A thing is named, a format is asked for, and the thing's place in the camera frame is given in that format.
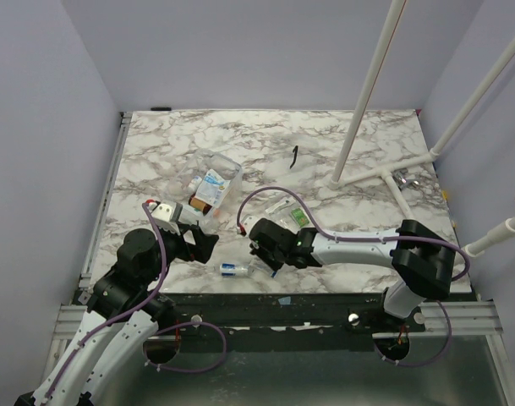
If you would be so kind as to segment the small blue white tube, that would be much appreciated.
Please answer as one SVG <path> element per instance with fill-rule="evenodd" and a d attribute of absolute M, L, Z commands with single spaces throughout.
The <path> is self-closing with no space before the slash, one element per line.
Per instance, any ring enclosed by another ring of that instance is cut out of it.
<path fill-rule="evenodd" d="M 256 265 L 253 265 L 253 268 L 254 268 L 254 272 L 259 272 L 263 276 L 267 276 L 270 278 L 275 278 L 276 274 L 277 274 L 277 271 L 271 269 L 266 264 L 256 264 Z"/>

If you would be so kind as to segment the white gauze roll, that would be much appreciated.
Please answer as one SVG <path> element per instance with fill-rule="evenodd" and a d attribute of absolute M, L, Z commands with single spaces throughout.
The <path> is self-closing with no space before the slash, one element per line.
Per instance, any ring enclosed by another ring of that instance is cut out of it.
<path fill-rule="evenodd" d="M 221 263 L 219 272 L 222 277 L 250 277 L 253 269 L 250 265 L 237 265 L 233 263 Z"/>

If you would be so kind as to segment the clear plastic medicine box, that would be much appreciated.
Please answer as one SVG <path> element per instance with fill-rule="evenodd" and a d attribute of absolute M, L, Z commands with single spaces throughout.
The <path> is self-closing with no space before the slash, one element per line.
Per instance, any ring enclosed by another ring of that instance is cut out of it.
<path fill-rule="evenodd" d="M 181 203 L 184 213 L 203 231 L 215 233 L 233 216 L 242 176 L 242 166 L 233 159 L 199 149 L 168 181 L 165 193 Z"/>

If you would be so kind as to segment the amber bottle orange cap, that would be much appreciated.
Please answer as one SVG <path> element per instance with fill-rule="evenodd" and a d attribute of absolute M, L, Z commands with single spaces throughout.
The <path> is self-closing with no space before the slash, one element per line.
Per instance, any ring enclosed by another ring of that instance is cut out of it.
<path fill-rule="evenodd" d="M 189 198 L 189 205 L 198 212 L 206 216 L 209 212 L 214 212 L 213 206 L 204 202 L 203 200 L 197 199 L 195 195 Z"/>

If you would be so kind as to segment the white paper sachets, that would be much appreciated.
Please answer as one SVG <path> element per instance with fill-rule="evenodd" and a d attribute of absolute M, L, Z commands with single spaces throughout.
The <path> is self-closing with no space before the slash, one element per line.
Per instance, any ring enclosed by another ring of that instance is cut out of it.
<path fill-rule="evenodd" d="M 273 205 L 267 207 L 265 209 L 265 213 L 269 216 L 272 216 L 275 213 L 281 211 L 282 209 L 291 206 L 292 204 L 293 204 L 292 199 L 283 198 L 283 199 L 280 199 L 278 202 L 274 203 Z"/>

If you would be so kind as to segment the small green medicine carton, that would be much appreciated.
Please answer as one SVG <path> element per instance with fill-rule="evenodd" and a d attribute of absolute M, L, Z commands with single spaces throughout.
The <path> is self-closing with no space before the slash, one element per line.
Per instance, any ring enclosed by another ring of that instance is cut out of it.
<path fill-rule="evenodd" d="M 309 218 L 301 208 L 296 208 L 292 210 L 290 212 L 290 216 L 300 228 L 303 228 L 310 224 Z"/>

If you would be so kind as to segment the white plastic bottle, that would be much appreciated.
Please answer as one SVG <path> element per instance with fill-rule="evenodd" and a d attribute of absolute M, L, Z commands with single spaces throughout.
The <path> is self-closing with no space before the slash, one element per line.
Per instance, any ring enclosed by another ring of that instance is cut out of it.
<path fill-rule="evenodd" d="M 187 185 L 188 192 L 190 192 L 190 194 L 195 193 L 201 183 L 202 183 L 202 178 L 200 176 L 193 177 Z"/>

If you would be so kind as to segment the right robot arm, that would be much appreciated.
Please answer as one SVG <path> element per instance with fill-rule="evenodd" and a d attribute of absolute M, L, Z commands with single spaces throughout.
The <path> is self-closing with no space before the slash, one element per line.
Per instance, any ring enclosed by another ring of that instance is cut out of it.
<path fill-rule="evenodd" d="M 400 281 L 386 289 L 375 311 L 377 325 L 388 332 L 404 324 L 427 299 L 449 296 L 456 247 L 421 223 L 404 220 L 397 229 L 375 233 L 334 233 L 302 228 L 293 233 L 260 219 L 249 232 L 252 255 L 274 272 L 336 264 L 380 266 L 397 272 Z"/>

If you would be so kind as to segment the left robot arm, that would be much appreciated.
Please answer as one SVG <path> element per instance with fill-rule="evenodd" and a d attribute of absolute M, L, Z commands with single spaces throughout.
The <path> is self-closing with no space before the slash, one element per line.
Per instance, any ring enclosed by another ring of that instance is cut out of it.
<path fill-rule="evenodd" d="M 149 286 L 165 280 L 174 260 L 206 263 L 219 239 L 196 225 L 183 230 L 193 234 L 193 243 L 158 227 L 126 234 L 62 358 L 35 391 L 18 397 L 18 405 L 95 404 L 127 357 L 177 325 L 173 302 Z"/>

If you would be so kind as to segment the blue white gauze dressing pack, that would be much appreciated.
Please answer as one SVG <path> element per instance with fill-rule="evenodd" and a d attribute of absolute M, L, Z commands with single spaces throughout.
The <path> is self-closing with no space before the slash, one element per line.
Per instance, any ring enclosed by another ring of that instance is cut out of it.
<path fill-rule="evenodd" d="M 216 206 L 222 200 L 223 195 L 227 192 L 230 181 L 224 179 L 214 169 L 209 169 L 202 180 L 199 188 L 195 192 L 197 199 Z"/>

